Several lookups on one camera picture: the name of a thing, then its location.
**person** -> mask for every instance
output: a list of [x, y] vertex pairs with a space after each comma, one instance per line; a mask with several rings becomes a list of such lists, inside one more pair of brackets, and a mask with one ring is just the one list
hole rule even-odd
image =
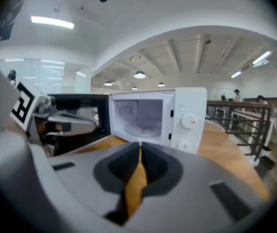
[[7, 79], [10, 81], [10, 84], [15, 85], [16, 84], [16, 71], [12, 69], [9, 72]]
[[235, 102], [243, 102], [243, 99], [241, 98], [241, 95], [240, 95], [240, 91], [238, 89], [235, 89], [234, 92], [236, 95], [234, 98], [234, 101]]
[[257, 103], [269, 104], [269, 102], [268, 102], [268, 101], [265, 99], [265, 97], [262, 96], [262, 95], [259, 95], [259, 96], [257, 97]]

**dark panel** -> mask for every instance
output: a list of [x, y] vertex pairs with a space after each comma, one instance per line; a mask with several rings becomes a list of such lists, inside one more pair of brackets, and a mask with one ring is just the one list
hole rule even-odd
[[224, 182], [210, 185], [210, 188], [234, 221], [251, 213], [251, 209]]
[[58, 170], [66, 169], [73, 166], [75, 166], [75, 164], [73, 164], [72, 162], [66, 162], [66, 163], [54, 165], [52, 167], [55, 171], [58, 171]]

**microwave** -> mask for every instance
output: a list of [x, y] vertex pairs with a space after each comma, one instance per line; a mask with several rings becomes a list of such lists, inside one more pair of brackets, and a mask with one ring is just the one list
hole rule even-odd
[[58, 111], [94, 121], [90, 133], [58, 136], [60, 155], [94, 144], [109, 135], [128, 142], [149, 142], [196, 154], [207, 103], [204, 87], [95, 94], [54, 94]]

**open microwave door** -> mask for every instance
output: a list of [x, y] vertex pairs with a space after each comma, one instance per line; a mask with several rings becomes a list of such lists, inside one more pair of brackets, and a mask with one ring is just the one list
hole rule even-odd
[[111, 134], [109, 120], [109, 97], [95, 94], [55, 94], [56, 109], [68, 120], [92, 122], [94, 129], [74, 135], [48, 135], [47, 142], [54, 145], [54, 155], [65, 154], [86, 147]]

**microwave control panel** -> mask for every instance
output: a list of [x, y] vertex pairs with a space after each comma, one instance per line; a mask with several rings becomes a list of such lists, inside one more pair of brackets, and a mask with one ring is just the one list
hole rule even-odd
[[204, 130], [206, 104], [206, 88], [176, 88], [171, 147], [197, 154]]

